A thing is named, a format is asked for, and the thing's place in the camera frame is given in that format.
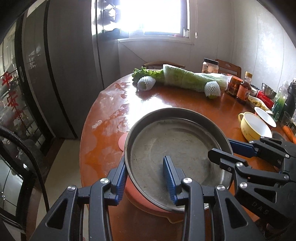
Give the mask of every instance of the window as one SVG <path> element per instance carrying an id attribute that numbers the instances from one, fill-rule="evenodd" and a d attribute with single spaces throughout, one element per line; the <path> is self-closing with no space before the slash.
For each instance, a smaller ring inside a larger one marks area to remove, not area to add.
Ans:
<path id="1" fill-rule="evenodd" d="M 121 29 L 133 35 L 183 36 L 188 0 L 121 0 Z"/>

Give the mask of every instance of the cup handle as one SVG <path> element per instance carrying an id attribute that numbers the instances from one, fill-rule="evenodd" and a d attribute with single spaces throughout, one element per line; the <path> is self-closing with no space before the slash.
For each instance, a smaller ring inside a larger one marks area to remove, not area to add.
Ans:
<path id="1" fill-rule="evenodd" d="M 242 121 L 243 117 L 244 117 L 244 113 L 239 113 L 239 115 L 237 116 L 239 123 Z"/>

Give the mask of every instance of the metal bowl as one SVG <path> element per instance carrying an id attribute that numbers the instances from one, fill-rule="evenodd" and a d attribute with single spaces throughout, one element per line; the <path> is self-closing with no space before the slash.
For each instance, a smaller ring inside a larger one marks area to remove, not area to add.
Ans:
<path id="1" fill-rule="evenodd" d="M 228 139 L 211 120 L 191 110 L 165 108 L 135 123 L 125 142 L 124 158 L 133 184 L 146 199 L 164 210 L 184 212 L 184 206 L 177 207 L 170 200 L 163 157 L 170 155 L 176 167 L 200 184 L 229 188 L 231 173 L 207 157 L 212 148 L 233 154 Z"/>
<path id="2" fill-rule="evenodd" d="M 269 99 L 274 99 L 274 97 L 276 97 L 276 92 L 270 88 L 268 85 L 262 83 L 262 92 L 265 96 L 267 96 Z"/>

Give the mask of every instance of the floor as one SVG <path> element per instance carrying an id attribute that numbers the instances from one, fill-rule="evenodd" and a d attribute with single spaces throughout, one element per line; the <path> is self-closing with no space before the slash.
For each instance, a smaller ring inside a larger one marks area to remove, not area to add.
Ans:
<path id="1" fill-rule="evenodd" d="M 59 150 L 45 182 L 49 205 L 52 206 L 69 185 L 81 187 L 79 170 L 79 140 L 65 140 Z M 45 205 L 41 198 L 37 222 L 38 225 L 45 216 Z M 83 236 L 88 241 L 88 209 L 84 208 Z"/>

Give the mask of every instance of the carrot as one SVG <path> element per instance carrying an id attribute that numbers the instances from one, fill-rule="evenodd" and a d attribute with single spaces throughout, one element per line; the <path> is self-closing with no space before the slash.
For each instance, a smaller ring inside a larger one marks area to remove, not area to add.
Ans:
<path id="1" fill-rule="evenodd" d="M 283 130 L 284 130 L 286 136 L 289 138 L 289 140 L 291 142 L 293 142 L 294 144 L 296 144 L 296 137 L 294 136 L 291 128 L 288 126 L 283 126 Z"/>

